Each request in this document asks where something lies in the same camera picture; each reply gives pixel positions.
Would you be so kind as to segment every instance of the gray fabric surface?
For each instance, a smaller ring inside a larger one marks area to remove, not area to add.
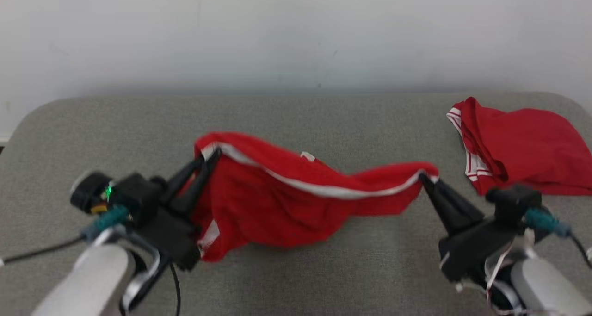
[[[169,176],[210,131],[251,133],[308,151],[353,173],[428,160],[441,177],[491,213],[463,174],[465,153],[446,119],[467,94],[349,97],[98,97],[50,103],[25,118],[0,156],[0,254],[61,242],[89,222],[68,204],[72,182],[99,169]],[[482,93],[485,106],[548,109],[567,117],[588,146],[592,118],[554,94]],[[546,204],[592,244],[592,198],[547,196]],[[250,245],[220,263],[180,273],[182,315],[486,314],[475,291],[457,294],[438,269],[444,229],[427,196],[399,217],[354,217],[327,242],[292,250]],[[570,242],[537,247],[588,297],[592,273]],[[27,315],[65,276],[82,246],[0,269],[0,312]],[[172,315],[169,272],[136,312]]]

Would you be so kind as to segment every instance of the red cloth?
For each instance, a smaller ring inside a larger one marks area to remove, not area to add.
[[[293,247],[325,240],[351,215],[397,215],[417,197],[428,162],[340,174],[312,155],[297,155],[240,133],[210,133],[195,155],[220,158],[193,221],[203,228],[203,260],[218,261],[233,248],[257,242]]]
[[[515,183],[545,194],[592,194],[592,155],[575,128],[546,110],[505,113],[470,97],[446,114],[461,133],[477,192]]]

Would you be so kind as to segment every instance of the white wall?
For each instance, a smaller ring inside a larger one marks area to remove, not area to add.
[[[592,111],[590,1],[0,0],[0,137],[39,105],[123,84],[546,90]]]

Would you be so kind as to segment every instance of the green led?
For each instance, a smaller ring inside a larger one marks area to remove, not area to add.
[[[107,188],[105,189],[105,197],[107,198],[107,202],[109,202],[109,198],[111,198],[111,193],[113,192],[113,189],[111,186],[107,186]]]

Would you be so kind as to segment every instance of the yellow component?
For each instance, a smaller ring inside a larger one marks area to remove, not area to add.
[[[109,211],[109,209],[107,208],[106,205],[97,205],[97,206],[91,208],[92,214],[104,213],[107,211]]]

